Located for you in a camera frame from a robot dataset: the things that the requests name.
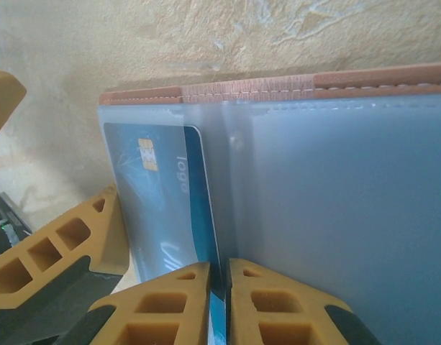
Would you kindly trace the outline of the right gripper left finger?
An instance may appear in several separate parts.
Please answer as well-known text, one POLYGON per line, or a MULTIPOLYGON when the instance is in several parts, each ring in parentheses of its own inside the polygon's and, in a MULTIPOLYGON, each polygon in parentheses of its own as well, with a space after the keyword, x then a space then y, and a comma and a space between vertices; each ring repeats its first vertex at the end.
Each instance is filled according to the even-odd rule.
POLYGON ((210 265, 190 264, 97 300, 68 344, 207 344, 210 265))

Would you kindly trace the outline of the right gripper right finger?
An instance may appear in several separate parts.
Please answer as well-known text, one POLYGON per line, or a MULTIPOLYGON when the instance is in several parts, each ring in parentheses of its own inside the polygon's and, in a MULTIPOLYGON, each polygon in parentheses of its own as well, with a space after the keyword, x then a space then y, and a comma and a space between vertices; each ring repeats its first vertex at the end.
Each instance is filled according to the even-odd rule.
POLYGON ((378 344, 348 304, 245 259, 229 261, 230 344, 378 344))

